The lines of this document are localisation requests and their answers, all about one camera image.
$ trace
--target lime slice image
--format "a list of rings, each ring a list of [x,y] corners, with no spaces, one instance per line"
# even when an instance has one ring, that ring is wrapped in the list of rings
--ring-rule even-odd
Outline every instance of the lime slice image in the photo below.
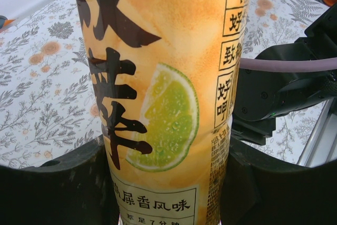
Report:
[[[142,155],[129,150],[127,161],[148,172],[176,167],[187,156],[199,127],[199,105],[191,81],[180,71],[159,63],[146,91],[140,122],[147,133],[136,133],[135,141],[146,141],[153,151]]]

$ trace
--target green lime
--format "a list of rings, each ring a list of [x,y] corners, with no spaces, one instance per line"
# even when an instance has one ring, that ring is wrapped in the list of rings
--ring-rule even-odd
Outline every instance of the green lime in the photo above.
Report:
[[[142,155],[129,150],[127,161],[149,172],[176,167],[187,156],[199,127],[199,105],[191,81],[163,63],[157,65],[141,109],[140,122],[147,133],[136,133],[135,141],[146,141],[153,151]]]

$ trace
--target gray cable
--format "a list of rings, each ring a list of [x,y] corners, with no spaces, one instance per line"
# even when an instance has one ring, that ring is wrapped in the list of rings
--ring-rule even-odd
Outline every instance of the gray cable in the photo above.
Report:
[[[337,70],[337,57],[314,61],[270,61],[241,58],[240,68],[284,73],[330,71]]]

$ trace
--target floral tablecloth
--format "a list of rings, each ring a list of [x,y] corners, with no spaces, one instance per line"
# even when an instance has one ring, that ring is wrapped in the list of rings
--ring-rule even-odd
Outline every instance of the floral tablecloth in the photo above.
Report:
[[[251,0],[242,57],[292,43],[327,7]],[[75,0],[55,0],[0,33],[0,164],[39,166],[101,134]],[[296,163],[322,104],[277,119],[255,148]]]

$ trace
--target tablecloth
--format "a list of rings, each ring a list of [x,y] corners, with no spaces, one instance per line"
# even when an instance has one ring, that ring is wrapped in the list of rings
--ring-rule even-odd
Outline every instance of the tablecloth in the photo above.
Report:
[[[292,43],[327,7],[313,0],[251,0],[242,57]],[[39,166],[101,134],[75,0],[55,0],[0,33],[0,164]],[[276,121],[266,146],[296,163],[322,104]]]

